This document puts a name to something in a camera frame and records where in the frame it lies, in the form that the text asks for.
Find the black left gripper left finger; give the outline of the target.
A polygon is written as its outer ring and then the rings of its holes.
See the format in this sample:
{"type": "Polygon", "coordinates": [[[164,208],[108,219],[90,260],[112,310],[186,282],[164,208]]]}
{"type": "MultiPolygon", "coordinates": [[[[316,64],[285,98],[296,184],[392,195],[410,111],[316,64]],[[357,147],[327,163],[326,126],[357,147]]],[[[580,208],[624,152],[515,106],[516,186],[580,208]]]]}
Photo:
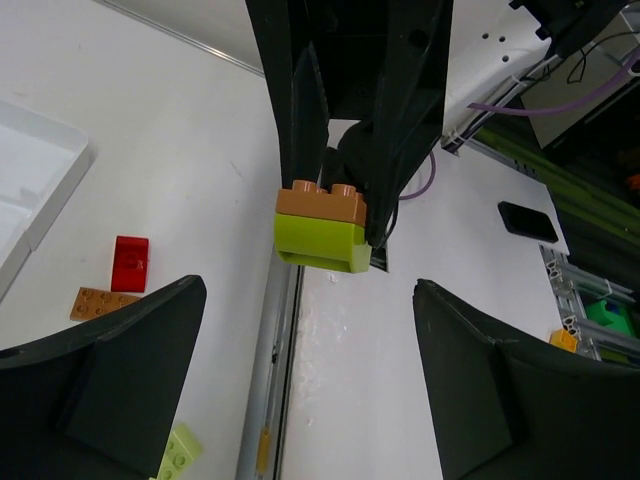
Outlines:
{"type": "Polygon", "coordinates": [[[157,476],[206,297],[203,279],[188,275],[2,350],[2,478],[157,476]]]}

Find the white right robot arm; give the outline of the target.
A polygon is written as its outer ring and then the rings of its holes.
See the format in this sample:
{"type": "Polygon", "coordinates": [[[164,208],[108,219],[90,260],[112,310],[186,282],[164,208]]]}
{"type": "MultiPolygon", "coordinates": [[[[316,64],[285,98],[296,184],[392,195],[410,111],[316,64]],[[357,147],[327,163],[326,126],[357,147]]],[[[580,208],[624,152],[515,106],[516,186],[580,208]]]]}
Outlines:
{"type": "Polygon", "coordinates": [[[361,190],[382,244],[429,151],[509,78],[597,36],[620,1],[251,1],[284,186],[327,167],[328,125],[351,127],[341,181],[361,190]]]}

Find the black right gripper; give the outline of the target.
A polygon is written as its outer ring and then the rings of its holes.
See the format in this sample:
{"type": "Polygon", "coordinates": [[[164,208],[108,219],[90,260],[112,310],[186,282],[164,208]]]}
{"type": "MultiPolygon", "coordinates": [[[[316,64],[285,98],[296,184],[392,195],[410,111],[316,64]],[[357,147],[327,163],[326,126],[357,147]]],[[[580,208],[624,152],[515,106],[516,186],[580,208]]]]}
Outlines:
{"type": "Polygon", "coordinates": [[[387,40],[384,1],[246,6],[282,186],[321,180],[366,190],[366,239],[379,246],[400,191],[442,133],[453,3],[390,1],[387,40]]]}

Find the brown lego plate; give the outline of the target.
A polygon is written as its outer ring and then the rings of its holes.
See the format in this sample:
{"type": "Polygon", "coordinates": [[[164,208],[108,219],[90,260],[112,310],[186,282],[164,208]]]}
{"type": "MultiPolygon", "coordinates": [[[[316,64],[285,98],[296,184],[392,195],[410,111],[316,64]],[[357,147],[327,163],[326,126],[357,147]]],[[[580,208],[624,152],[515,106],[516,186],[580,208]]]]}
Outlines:
{"type": "Polygon", "coordinates": [[[81,287],[71,308],[70,319],[88,321],[116,311],[140,300],[140,297],[81,287]]]}

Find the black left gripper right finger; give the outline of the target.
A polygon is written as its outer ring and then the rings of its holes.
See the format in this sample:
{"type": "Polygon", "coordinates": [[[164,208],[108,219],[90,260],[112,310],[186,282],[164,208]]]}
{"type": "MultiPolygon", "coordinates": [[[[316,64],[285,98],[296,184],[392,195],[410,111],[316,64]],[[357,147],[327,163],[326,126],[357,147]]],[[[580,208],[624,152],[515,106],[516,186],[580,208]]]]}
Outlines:
{"type": "Polygon", "coordinates": [[[635,479],[639,371],[567,352],[429,280],[413,294],[447,479],[635,479]]]}

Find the lime green curved lego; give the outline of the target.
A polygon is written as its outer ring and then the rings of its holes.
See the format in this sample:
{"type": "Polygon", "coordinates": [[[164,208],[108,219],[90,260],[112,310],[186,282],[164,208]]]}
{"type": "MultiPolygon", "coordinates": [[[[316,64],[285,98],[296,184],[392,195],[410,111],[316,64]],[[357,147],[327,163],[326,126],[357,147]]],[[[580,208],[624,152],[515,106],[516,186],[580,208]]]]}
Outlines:
{"type": "Polygon", "coordinates": [[[343,272],[364,273],[371,246],[356,224],[277,213],[274,244],[286,263],[343,272]]]}

